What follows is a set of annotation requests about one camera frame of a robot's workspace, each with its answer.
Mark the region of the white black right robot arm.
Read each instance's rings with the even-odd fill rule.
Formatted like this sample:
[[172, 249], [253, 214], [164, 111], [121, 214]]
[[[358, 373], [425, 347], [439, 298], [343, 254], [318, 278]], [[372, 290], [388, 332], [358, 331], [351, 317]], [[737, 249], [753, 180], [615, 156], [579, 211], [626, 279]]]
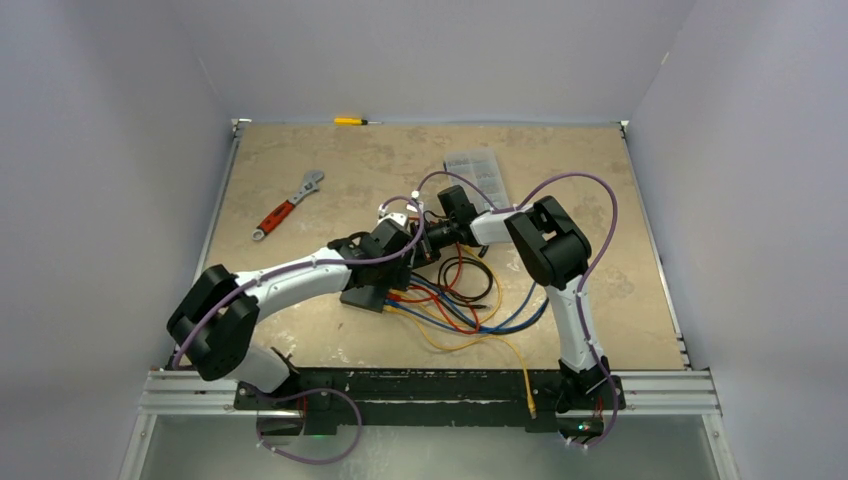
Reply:
[[610, 374], [595, 329], [585, 284], [592, 247], [588, 238], [551, 196], [517, 211], [479, 213], [463, 188], [439, 194], [446, 218], [414, 222], [421, 230], [415, 260], [426, 265], [447, 246], [479, 247], [511, 243], [532, 280], [543, 287], [559, 338], [562, 399], [584, 407], [601, 395], [623, 401], [620, 379]]

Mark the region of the black network switch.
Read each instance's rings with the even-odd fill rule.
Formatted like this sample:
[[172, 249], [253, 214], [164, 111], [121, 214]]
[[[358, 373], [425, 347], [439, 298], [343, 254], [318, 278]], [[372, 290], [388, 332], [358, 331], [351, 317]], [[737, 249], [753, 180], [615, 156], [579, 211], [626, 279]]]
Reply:
[[382, 313], [389, 293], [389, 287], [361, 286], [344, 291], [339, 300], [347, 306]]

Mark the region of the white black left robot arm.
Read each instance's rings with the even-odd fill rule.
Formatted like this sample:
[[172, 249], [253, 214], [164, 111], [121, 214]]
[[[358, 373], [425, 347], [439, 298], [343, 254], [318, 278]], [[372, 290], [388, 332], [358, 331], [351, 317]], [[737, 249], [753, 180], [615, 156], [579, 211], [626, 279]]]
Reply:
[[314, 297], [388, 281], [408, 259], [418, 235], [395, 220], [371, 232], [328, 242], [301, 259], [255, 271], [204, 270], [167, 322], [177, 344], [172, 366], [188, 360], [206, 381], [222, 378], [259, 390], [272, 408], [297, 399], [289, 360], [253, 339], [269, 316]]

